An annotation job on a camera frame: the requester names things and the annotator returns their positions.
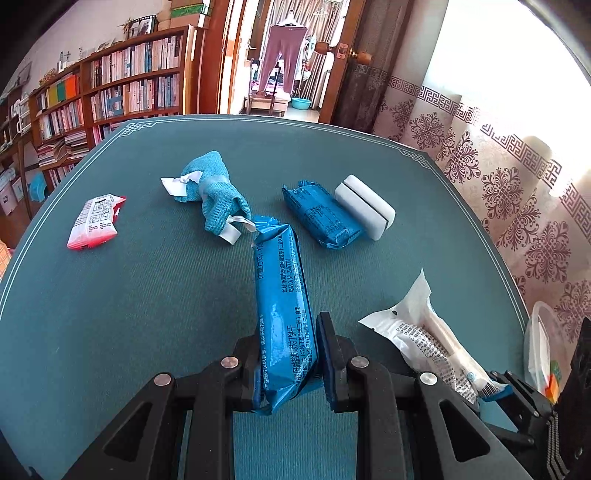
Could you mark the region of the white bandage packet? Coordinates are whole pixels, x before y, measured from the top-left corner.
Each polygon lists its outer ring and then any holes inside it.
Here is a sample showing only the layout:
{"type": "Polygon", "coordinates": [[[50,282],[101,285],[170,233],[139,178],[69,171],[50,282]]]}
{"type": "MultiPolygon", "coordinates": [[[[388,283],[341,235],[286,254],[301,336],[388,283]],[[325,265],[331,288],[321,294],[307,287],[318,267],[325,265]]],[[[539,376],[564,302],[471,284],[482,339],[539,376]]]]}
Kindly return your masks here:
{"type": "Polygon", "coordinates": [[[420,273],[403,300],[359,322],[388,339],[415,372],[431,372],[472,405],[496,401],[512,388],[493,380],[462,346],[431,305],[432,290],[420,273]]]}

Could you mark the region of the long blue biscuit packet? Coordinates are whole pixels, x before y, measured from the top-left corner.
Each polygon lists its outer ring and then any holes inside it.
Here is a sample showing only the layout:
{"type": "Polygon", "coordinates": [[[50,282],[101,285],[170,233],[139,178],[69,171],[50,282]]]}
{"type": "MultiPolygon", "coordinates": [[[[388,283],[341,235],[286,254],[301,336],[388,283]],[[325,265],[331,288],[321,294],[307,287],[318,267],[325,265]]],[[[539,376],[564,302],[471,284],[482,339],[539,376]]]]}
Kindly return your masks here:
{"type": "Polygon", "coordinates": [[[270,415],[298,395],[317,389],[322,379],[296,233],[269,216],[256,216],[253,224],[262,390],[259,412],[270,415]]]}

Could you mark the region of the red white snack packet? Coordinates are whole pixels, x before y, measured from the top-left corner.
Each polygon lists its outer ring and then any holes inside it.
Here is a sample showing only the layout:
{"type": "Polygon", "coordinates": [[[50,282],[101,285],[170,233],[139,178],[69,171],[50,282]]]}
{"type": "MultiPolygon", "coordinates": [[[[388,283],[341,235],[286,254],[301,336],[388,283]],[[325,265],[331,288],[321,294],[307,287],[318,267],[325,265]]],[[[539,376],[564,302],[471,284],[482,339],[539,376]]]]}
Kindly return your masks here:
{"type": "Polygon", "coordinates": [[[114,226],[125,197],[112,194],[94,197],[85,202],[71,229],[67,248],[91,249],[117,236],[114,226]]]}

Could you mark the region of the short blue wafer packet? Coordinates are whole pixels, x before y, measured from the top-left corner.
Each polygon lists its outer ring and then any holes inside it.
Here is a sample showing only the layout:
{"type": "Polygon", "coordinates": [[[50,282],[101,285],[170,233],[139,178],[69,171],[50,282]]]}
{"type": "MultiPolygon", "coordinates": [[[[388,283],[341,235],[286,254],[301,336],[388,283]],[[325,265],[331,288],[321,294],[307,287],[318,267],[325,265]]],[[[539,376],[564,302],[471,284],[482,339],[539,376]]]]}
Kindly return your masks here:
{"type": "Polygon", "coordinates": [[[363,234],[362,224],[318,182],[302,180],[281,192],[290,212],[325,248],[345,248],[363,234]]]}

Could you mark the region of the teal towel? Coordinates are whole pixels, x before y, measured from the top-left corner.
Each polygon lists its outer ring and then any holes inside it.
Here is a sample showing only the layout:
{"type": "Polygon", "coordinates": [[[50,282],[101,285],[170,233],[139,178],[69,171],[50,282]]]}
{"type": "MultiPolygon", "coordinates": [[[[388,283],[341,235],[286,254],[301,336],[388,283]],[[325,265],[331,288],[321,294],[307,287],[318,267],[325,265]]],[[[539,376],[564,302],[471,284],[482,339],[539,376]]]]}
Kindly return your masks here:
{"type": "Polygon", "coordinates": [[[217,151],[191,160],[179,177],[160,179],[166,192],[177,202],[199,202],[204,215],[204,229],[235,245],[242,232],[235,223],[249,231],[256,226],[250,220],[252,211],[245,197],[231,183],[228,168],[217,151]]]}

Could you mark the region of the blue plastic stool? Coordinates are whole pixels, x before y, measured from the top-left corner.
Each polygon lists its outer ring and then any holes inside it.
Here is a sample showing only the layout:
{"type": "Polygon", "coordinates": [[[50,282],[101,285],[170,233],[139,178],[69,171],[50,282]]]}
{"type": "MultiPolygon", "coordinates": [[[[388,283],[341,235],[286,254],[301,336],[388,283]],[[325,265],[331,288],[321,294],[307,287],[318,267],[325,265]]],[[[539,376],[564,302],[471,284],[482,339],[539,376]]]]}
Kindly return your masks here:
{"type": "Polygon", "coordinates": [[[37,172],[29,184],[29,197],[33,202],[42,203],[47,197],[48,187],[42,172],[37,172]]]}

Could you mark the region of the teal wash basin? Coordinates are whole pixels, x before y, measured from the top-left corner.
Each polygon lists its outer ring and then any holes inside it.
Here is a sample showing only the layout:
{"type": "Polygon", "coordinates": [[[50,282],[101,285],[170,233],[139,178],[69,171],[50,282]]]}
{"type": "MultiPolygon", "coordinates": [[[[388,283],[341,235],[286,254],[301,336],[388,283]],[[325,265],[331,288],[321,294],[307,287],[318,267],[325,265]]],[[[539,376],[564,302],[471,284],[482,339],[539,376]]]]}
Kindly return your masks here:
{"type": "Polygon", "coordinates": [[[311,108],[311,100],[294,97],[290,100],[291,107],[297,110],[308,110],[311,108]]]}

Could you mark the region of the patterned white curtain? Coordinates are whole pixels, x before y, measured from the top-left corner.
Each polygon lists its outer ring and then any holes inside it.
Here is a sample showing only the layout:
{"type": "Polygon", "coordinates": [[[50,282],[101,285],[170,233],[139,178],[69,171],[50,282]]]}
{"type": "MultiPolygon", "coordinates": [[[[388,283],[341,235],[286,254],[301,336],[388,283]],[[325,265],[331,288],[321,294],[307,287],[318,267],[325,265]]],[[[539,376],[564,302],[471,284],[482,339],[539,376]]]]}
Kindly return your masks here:
{"type": "Polygon", "coordinates": [[[413,1],[373,124],[427,152],[528,306],[573,346],[590,315],[590,85],[518,1],[413,1]]]}

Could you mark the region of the small wooden shelf desk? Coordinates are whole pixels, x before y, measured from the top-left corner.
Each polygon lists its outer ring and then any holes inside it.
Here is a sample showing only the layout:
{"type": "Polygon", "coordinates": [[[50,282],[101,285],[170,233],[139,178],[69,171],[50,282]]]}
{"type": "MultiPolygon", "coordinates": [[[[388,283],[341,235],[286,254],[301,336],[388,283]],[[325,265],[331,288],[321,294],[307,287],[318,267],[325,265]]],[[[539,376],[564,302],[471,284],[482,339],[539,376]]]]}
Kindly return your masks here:
{"type": "Polygon", "coordinates": [[[26,172],[34,166],[25,166],[24,148],[32,142],[32,130],[29,123],[22,123],[30,119],[28,95],[22,86],[12,87],[1,98],[1,165],[8,167],[15,165],[20,179],[23,200],[28,219],[33,218],[26,172]]]}

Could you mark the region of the large wooden bookshelf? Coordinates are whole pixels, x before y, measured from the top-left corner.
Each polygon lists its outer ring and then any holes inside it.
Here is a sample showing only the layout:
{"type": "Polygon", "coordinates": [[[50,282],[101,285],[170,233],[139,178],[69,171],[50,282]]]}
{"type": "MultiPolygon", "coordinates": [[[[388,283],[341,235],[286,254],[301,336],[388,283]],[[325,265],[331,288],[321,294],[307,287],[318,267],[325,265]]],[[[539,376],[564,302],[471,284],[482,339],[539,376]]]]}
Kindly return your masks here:
{"type": "Polygon", "coordinates": [[[203,36],[182,26],[134,37],[33,91],[33,145],[47,187],[126,121],[196,113],[203,36]]]}

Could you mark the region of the wooden door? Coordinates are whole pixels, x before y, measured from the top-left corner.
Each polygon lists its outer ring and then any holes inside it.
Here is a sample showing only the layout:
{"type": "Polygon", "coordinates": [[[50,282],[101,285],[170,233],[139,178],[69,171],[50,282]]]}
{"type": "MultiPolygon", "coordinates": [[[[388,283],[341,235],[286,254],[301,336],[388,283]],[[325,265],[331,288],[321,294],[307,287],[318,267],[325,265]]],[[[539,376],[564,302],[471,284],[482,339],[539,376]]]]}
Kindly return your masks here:
{"type": "Polygon", "coordinates": [[[331,53],[334,57],[327,90],[325,90],[325,100],[322,103],[320,117],[318,117],[320,123],[329,124],[332,122],[335,106],[338,104],[339,91],[342,88],[342,81],[345,78],[349,63],[358,62],[369,65],[372,59],[372,55],[365,51],[356,50],[353,46],[363,18],[365,5],[365,0],[349,1],[348,11],[346,12],[344,24],[342,24],[342,32],[339,34],[339,41],[335,46],[329,45],[328,42],[318,42],[315,45],[315,52],[318,54],[328,55],[331,53]]]}

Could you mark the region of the dark brown curtain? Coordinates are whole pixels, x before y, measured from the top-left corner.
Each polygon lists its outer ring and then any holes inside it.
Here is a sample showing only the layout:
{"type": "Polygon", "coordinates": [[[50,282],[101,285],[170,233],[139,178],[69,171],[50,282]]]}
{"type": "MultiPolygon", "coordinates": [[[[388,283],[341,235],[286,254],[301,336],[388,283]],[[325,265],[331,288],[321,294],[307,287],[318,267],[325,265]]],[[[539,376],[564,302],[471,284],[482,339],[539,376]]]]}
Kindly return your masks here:
{"type": "Polygon", "coordinates": [[[353,46],[370,55],[370,62],[349,62],[332,124],[366,133],[373,129],[413,7],[412,0],[367,1],[353,46]]]}

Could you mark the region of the hanging pink trousers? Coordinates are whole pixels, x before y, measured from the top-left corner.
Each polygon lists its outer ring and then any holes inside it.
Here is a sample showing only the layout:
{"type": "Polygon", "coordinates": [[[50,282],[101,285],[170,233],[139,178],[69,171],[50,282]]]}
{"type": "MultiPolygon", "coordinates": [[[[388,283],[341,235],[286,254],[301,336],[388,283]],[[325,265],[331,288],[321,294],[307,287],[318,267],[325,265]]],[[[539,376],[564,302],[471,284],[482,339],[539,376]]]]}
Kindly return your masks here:
{"type": "Polygon", "coordinates": [[[296,76],[298,59],[300,59],[301,44],[304,42],[308,29],[304,26],[270,27],[269,39],[266,44],[262,66],[259,73],[259,92],[266,89],[266,82],[270,72],[278,60],[283,60],[283,91],[291,93],[296,76]]]}

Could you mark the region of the framed photo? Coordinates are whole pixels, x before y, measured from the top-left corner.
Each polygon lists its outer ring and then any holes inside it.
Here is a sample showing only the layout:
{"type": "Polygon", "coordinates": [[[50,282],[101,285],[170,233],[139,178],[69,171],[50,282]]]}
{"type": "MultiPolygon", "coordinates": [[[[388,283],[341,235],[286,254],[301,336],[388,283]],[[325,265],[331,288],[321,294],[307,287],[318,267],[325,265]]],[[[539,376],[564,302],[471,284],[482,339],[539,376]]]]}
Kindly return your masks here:
{"type": "Polygon", "coordinates": [[[137,19],[130,19],[124,24],[125,39],[131,39],[138,36],[151,34],[157,26],[157,17],[155,15],[143,16],[137,19]]]}

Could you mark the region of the stacked gift boxes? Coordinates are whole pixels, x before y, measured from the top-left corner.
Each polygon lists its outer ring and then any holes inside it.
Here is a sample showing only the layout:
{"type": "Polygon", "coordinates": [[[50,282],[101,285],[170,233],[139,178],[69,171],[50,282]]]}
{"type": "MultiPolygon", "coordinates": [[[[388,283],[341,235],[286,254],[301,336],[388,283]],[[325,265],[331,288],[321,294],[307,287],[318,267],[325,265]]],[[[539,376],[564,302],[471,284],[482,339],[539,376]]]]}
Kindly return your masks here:
{"type": "Polygon", "coordinates": [[[156,14],[157,30],[193,26],[207,29],[211,20],[212,2],[209,0],[164,1],[156,14]]]}

